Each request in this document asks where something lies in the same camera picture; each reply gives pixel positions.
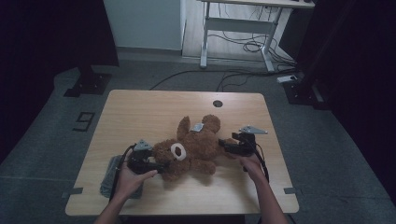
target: forearm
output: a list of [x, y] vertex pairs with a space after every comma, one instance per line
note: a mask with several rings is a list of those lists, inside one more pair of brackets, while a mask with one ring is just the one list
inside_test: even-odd
[[126, 198], [115, 195], [110, 203], [106, 206], [94, 224], [113, 224], [116, 223], [121, 208], [126, 202]]
[[288, 223], [264, 175], [254, 181], [262, 211], [262, 224]]

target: dark backdrop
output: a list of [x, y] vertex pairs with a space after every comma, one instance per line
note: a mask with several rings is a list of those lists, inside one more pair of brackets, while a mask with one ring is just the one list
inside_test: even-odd
[[394, 1], [321, 0], [297, 59], [394, 203], [395, 12]]
[[53, 78], [82, 64], [118, 65], [102, 1], [0, 2], [0, 162], [53, 90]]

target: metal desk frame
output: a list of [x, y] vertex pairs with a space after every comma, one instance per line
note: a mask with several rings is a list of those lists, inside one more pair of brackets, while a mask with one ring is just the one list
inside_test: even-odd
[[[261, 50], [262, 57], [264, 58], [265, 65], [268, 72], [275, 72], [274, 66], [272, 64], [272, 57], [269, 53], [269, 48], [271, 42], [274, 38], [276, 27], [279, 22], [280, 15], [282, 13], [283, 7], [314, 7], [313, 3], [298, 3], [297, 5], [288, 4], [285, 5], [285, 0], [280, 0], [279, 4], [270, 3], [271, 1], [209, 1], [202, 0], [202, 2], [207, 3], [206, 14], [205, 14], [205, 25], [204, 25], [204, 42], [201, 49], [201, 68], [207, 67], [207, 32], [209, 30], [213, 31], [228, 31], [228, 32], [239, 32], [239, 33], [252, 33], [269, 35], [265, 41], [264, 47]], [[249, 20], [236, 20], [236, 19], [224, 19], [224, 18], [211, 18], [209, 16], [210, 2], [213, 3], [226, 3], [226, 4], [250, 4], [250, 5], [261, 5], [269, 7], [278, 7], [276, 17], [273, 21], [249, 21]]]

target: brown teddy bear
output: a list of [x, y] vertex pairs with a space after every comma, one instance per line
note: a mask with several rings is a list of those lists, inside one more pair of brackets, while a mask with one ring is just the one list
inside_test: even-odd
[[204, 116], [202, 123], [192, 129], [190, 118], [183, 118], [178, 124], [177, 139], [157, 143], [152, 149], [156, 162], [169, 164], [163, 171], [163, 180], [177, 180], [189, 170], [213, 175], [216, 172], [213, 160], [218, 155], [225, 155], [224, 147], [219, 146], [216, 137], [219, 129], [220, 119], [214, 115]]

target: table top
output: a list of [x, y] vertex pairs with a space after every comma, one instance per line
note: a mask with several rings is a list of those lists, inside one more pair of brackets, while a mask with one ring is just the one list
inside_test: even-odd
[[[213, 102], [221, 101], [222, 107]], [[213, 114], [220, 118], [219, 138], [230, 138], [232, 132], [251, 125], [268, 131], [257, 134], [270, 174], [270, 186], [284, 213], [296, 213], [299, 205], [289, 173], [276, 138], [265, 100], [258, 93], [195, 91], [112, 91], [97, 124], [88, 152], [78, 174], [75, 188], [81, 194], [70, 196], [65, 208], [69, 216], [99, 215], [108, 198], [99, 192], [108, 162], [124, 150], [146, 140], [154, 146], [176, 138], [181, 119], [189, 116], [191, 125]], [[144, 184], [138, 200], [128, 200], [120, 214], [155, 215], [230, 215], [260, 213], [257, 193], [248, 174], [235, 160], [223, 156], [215, 160], [214, 175], [193, 171], [175, 182], [164, 182], [156, 175]]]
[[293, 7], [293, 8], [314, 8], [315, 4], [311, 1], [306, 3], [303, 0], [200, 0], [209, 3], [225, 3], [225, 4], [240, 4], [240, 5], [254, 5], [267, 7]]

